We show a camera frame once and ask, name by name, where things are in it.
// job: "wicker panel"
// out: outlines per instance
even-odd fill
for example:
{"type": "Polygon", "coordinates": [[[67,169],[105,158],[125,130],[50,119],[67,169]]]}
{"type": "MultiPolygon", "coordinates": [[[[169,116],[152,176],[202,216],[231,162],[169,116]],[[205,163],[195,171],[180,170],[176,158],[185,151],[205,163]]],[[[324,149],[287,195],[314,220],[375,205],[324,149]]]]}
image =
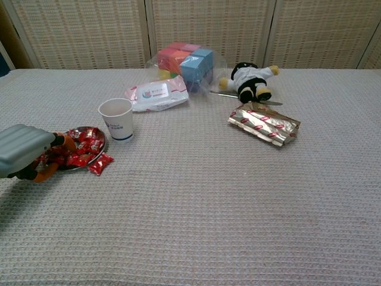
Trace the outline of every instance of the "wicker panel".
{"type": "Polygon", "coordinates": [[[365,69],[381,69],[381,33],[364,65],[365,69]]]}
{"type": "Polygon", "coordinates": [[[277,5],[266,63],[284,68],[356,68],[381,11],[379,0],[284,0],[277,5]]]}
{"type": "Polygon", "coordinates": [[[43,68],[143,67],[138,0],[12,0],[43,68]]]}
{"type": "Polygon", "coordinates": [[[156,47],[172,41],[200,43],[221,53],[230,67],[239,61],[262,65],[273,5],[258,0],[153,0],[156,47]]]}

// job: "metal plate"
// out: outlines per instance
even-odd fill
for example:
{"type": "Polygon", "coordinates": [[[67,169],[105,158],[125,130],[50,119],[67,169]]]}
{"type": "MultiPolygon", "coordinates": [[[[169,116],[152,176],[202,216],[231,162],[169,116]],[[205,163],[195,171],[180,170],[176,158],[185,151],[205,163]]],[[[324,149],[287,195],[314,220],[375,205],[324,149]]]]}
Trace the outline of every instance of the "metal plate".
{"type": "MultiPolygon", "coordinates": [[[[84,132],[86,131],[87,129],[89,128],[94,128],[94,127],[91,127],[91,126],[80,126],[80,127],[77,127],[77,128],[74,128],[74,129],[71,129],[71,130],[77,130],[79,132],[84,132]]],[[[64,132],[65,135],[68,135],[69,133],[69,130],[64,132]]],[[[106,145],[107,145],[107,138],[106,138],[106,135],[104,134],[104,132],[102,130],[100,130],[98,128],[98,133],[97,133],[97,139],[99,140],[102,140],[104,142],[103,144],[103,147],[101,148],[101,150],[99,151],[99,153],[93,158],[91,159],[87,165],[83,166],[83,167],[72,167],[72,168],[69,168],[67,166],[60,166],[58,168],[58,170],[61,170],[61,171],[74,171],[74,170],[77,170],[77,169],[82,169],[82,168],[85,168],[87,167],[88,165],[92,164],[96,159],[99,158],[99,156],[105,151],[106,149],[106,145]]]]}

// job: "blue cube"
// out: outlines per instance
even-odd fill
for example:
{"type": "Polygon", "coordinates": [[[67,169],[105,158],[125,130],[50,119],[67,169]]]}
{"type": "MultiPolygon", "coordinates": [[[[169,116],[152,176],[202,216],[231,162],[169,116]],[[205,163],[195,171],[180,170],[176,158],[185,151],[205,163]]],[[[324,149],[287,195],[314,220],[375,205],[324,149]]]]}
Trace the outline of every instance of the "blue cube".
{"type": "Polygon", "coordinates": [[[181,75],[185,82],[201,81],[206,72],[205,58],[189,55],[181,63],[181,75]]]}
{"type": "Polygon", "coordinates": [[[194,55],[196,57],[205,58],[206,72],[213,69],[213,51],[212,50],[210,50],[210,49],[197,49],[196,51],[192,52],[191,55],[194,55]]]}

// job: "plush bear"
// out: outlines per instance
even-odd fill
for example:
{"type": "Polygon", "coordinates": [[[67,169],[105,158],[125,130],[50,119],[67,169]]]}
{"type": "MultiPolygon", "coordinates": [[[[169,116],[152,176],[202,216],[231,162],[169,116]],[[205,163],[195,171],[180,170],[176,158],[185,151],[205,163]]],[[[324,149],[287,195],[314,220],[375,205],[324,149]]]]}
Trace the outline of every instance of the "plush bear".
{"type": "Polygon", "coordinates": [[[232,79],[220,79],[220,89],[235,90],[242,103],[262,101],[271,98],[266,79],[279,74],[278,66],[259,69],[253,63],[239,63],[232,71],[232,79]]]}

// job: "beige wall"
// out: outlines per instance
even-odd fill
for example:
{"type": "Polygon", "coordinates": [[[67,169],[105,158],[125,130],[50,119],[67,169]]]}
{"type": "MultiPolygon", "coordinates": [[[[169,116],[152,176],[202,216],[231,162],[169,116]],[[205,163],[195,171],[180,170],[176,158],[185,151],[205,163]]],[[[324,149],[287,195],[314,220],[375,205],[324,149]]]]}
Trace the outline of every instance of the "beige wall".
{"type": "Polygon", "coordinates": [[[35,67],[143,67],[158,49],[184,41],[216,50],[230,67],[381,69],[379,0],[1,1],[22,40],[9,36],[5,48],[35,67]]]}

